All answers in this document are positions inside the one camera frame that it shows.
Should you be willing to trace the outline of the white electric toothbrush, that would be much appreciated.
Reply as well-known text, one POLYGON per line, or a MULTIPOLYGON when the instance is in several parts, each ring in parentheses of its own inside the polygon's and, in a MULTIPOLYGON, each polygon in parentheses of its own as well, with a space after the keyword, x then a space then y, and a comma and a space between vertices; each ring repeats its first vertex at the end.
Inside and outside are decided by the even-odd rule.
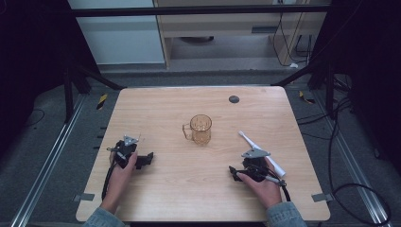
POLYGON ((283 168, 281 168, 271 157, 268 151, 260 148, 254 141, 252 141, 243 131, 239 131, 238 134, 242 136, 247 143, 251 146, 251 150, 242 154, 244 158, 259 158, 259 157, 267 157, 270 163, 273 165, 275 173, 279 177, 284 177, 287 173, 283 168))

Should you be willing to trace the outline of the black curtain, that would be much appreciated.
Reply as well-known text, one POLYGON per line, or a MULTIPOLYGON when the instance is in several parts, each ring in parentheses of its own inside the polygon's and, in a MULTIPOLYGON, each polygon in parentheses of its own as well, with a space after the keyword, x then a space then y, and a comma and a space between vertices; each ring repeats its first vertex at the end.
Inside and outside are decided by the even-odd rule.
POLYGON ((401 0, 331 0, 312 58, 351 78, 376 146, 401 174, 401 0))
POLYGON ((63 84, 67 57, 99 71, 68 0, 0 0, 0 159, 33 111, 35 98, 63 84))

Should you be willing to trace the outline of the white cabinet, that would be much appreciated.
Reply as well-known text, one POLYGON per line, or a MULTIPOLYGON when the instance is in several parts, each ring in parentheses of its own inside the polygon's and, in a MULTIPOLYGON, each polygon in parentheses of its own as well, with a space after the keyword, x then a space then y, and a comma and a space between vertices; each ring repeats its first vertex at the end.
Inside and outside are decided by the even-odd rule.
MULTIPOLYGON (((68 0, 72 9, 153 8, 152 0, 68 0)), ((155 16, 78 17, 98 65, 164 63, 155 16)))

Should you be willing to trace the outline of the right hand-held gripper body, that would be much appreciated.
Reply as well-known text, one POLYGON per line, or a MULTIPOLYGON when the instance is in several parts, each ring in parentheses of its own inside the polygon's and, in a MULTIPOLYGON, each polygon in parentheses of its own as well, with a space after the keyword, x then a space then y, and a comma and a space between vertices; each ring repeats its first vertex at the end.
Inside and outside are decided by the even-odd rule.
POLYGON ((251 177, 256 182, 262 182, 269 174, 269 167, 265 160, 266 156, 270 156, 270 154, 267 151, 259 148, 251 148, 243 153, 243 173, 251 177))

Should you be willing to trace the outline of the black metal frame stand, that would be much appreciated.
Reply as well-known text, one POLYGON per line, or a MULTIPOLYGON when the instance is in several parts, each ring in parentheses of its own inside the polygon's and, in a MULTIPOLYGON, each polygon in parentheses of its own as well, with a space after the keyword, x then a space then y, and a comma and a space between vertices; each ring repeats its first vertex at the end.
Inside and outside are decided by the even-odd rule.
POLYGON ((298 70, 286 79, 282 79, 272 84, 272 86, 285 87, 292 81, 301 78, 304 75, 310 75, 307 87, 310 90, 317 90, 325 87, 325 110, 331 119, 334 114, 334 67, 329 61, 313 60, 306 67, 298 70))
POLYGON ((125 89, 125 86, 118 85, 95 71, 79 64, 67 66, 63 72, 63 86, 65 98, 65 123, 68 123, 74 114, 74 100, 72 87, 76 86, 80 94, 88 94, 91 91, 87 77, 94 79, 114 90, 125 89))

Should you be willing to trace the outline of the amber transparent cup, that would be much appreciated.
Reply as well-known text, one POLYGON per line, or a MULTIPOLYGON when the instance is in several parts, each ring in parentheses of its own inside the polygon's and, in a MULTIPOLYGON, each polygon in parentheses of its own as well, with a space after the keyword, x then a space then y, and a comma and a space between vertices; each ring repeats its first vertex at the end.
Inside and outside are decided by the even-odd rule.
POLYGON ((197 145, 206 145, 211 140, 212 119, 206 114, 197 114, 183 124, 184 137, 197 145))

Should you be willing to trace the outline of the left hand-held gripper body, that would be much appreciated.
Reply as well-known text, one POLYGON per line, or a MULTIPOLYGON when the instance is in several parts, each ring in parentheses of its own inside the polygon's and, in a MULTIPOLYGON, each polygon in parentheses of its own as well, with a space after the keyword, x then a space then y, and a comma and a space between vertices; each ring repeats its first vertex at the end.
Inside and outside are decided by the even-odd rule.
POLYGON ((122 140, 119 140, 113 148, 108 148, 112 154, 111 163, 120 165, 125 168, 129 163, 131 154, 136 151, 138 139, 124 135, 122 140))

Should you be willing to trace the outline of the person's right hand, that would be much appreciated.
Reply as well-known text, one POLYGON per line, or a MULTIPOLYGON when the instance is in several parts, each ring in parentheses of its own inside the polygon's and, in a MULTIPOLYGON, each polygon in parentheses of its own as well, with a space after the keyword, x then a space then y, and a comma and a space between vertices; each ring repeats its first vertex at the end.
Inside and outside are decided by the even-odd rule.
POLYGON ((272 181, 264 180, 259 183, 244 174, 242 182, 252 190, 265 209, 270 209, 282 201, 280 188, 272 181))

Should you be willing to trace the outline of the yellow black striped tape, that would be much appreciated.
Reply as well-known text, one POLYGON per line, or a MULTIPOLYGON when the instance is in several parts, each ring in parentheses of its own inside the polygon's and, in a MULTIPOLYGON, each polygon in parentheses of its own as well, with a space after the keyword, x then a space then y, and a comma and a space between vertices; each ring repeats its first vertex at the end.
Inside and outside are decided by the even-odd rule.
POLYGON ((99 101, 98 101, 98 103, 97 103, 97 105, 96 105, 96 109, 97 109, 97 110, 101 110, 101 109, 103 108, 104 103, 105 103, 107 97, 108 97, 108 94, 102 94, 102 95, 100 96, 100 99, 99 99, 99 101))
POLYGON ((300 97, 300 99, 302 99, 306 103, 315 104, 315 98, 312 95, 312 93, 309 92, 309 91, 300 91, 299 92, 299 97, 300 97))

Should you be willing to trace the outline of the light wooden desk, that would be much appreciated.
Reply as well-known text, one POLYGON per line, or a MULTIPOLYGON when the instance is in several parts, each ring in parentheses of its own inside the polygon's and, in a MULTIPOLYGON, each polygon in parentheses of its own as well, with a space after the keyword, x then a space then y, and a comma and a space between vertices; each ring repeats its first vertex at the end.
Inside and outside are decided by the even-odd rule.
MULTIPOLYGON (((156 8, 200 6, 319 5, 331 0, 152 0, 156 8)), ((295 62, 295 46, 302 36, 318 35, 324 12, 160 15, 157 17, 164 54, 180 37, 268 35, 282 64, 295 62)))

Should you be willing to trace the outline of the person's left hand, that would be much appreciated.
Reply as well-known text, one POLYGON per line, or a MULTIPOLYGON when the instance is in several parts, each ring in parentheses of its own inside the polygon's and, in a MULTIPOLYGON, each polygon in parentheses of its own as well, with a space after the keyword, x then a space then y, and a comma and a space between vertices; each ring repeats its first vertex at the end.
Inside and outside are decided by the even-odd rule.
POLYGON ((122 198, 130 180, 133 171, 136 169, 136 160, 137 160, 137 153, 134 152, 130 159, 129 163, 126 165, 125 168, 122 168, 120 165, 116 165, 113 168, 113 173, 109 180, 108 189, 106 192, 106 196, 103 199, 100 207, 104 210, 110 212, 111 214, 115 214, 120 199, 122 198))

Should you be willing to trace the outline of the aluminium floor rail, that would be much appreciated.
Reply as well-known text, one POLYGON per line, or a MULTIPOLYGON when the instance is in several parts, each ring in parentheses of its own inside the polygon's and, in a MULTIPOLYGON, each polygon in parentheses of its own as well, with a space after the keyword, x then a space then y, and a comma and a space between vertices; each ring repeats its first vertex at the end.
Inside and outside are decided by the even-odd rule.
POLYGON ((348 215, 358 220, 360 223, 370 225, 371 227, 393 227, 391 207, 384 198, 372 188, 365 173, 362 171, 362 168, 357 163, 357 160, 346 143, 343 134, 340 132, 338 120, 339 111, 350 104, 349 99, 346 97, 340 100, 338 106, 334 107, 335 118, 331 119, 325 110, 325 96, 321 92, 313 92, 313 96, 315 97, 317 105, 323 112, 323 119, 331 130, 328 147, 328 178, 333 199, 337 201, 337 204, 348 215), (332 151, 334 145, 337 146, 337 151, 353 180, 351 183, 344 183, 338 186, 334 186, 333 184, 332 151), (357 191, 357 194, 360 196, 370 216, 369 219, 357 216, 339 199, 338 194, 344 189, 355 189, 357 191))
POLYGON ((14 218, 9 224, 9 227, 26 227, 41 195, 44 192, 45 186, 53 172, 56 163, 58 162, 61 153, 65 147, 66 142, 76 125, 78 117, 81 113, 82 106, 87 99, 87 95, 78 95, 77 102, 73 106, 73 113, 70 119, 63 124, 61 131, 53 144, 49 154, 47 155, 45 162, 41 168, 41 171, 37 175, 35 182, 31 186, 24 202, 18 209, 14 218))

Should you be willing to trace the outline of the black horizontal frame bar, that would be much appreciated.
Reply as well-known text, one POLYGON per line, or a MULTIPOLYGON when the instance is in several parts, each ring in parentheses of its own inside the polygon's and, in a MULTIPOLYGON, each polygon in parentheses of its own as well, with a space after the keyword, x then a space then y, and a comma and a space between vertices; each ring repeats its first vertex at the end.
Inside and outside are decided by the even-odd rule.
POLYGON ((327 12, 330 5, 272 5, 272 6, 200 6, 200 7, 161 7, 128 9, 71 9, 76 17, 108 16, 151 16, 151 15, 197 15, 197 14, 236 14, 236 13, 285 13, 285 12, 327 12))

